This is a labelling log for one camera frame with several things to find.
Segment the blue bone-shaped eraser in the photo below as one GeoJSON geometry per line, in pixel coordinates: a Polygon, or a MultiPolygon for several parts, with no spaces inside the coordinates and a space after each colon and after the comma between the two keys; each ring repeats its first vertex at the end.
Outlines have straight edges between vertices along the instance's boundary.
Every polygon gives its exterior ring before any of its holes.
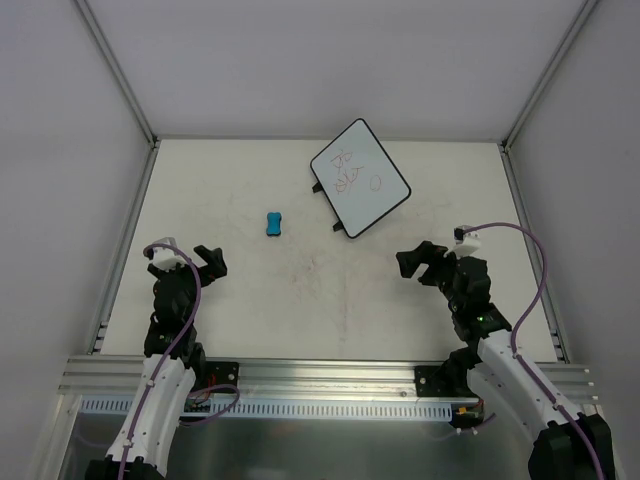
{"type": "Polygon", "coordinates": [[[282,215],[280,212],[268,212],[266,215],[266,235],[268,237],[278,237],[281,235],[282,215]]]}

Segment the small black-framed whiteboard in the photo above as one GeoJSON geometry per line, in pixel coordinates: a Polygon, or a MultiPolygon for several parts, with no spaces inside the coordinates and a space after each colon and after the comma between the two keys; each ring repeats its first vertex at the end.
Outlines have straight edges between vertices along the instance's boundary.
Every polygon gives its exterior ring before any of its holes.
{"type": "Polygon", "coordinates": [[[412,189],[368,123],[358,118],[310,161],[337,223],[355,239],[408,200],[412,189]]]}

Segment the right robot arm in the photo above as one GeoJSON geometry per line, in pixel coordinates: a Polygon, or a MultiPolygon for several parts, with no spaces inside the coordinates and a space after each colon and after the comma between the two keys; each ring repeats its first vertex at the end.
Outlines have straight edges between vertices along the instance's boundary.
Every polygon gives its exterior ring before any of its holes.
{"type": "Polygon", "coordinates": [[[615,478],[609,425],[598,413],[583,413],[520,349],[515,328],[491,300],[486,262],[429,241],[396,259],[404,278],[426,268],[419,281],[444,296],[464,344],[430,372],[415,368],[417,395],[475,396],[511,420],[532,444],[532,479],[615,478]]]}

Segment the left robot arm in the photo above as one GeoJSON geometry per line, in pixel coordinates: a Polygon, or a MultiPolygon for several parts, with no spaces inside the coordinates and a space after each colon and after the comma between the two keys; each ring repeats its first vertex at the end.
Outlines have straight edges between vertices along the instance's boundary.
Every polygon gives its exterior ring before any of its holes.
{"type": "Polygon", "coordinates": [[[227,275],[220,248],[203,245],[197,266],[171,238],[144,249],[155,278],[153,309],[144,340],[141,380],[116,439],[102,460],[89,462],[86,479],[164,479],[171,445],[193,390],[208,381],[209,367],[196,341],[195,316],[202,290],[227,275]]]}

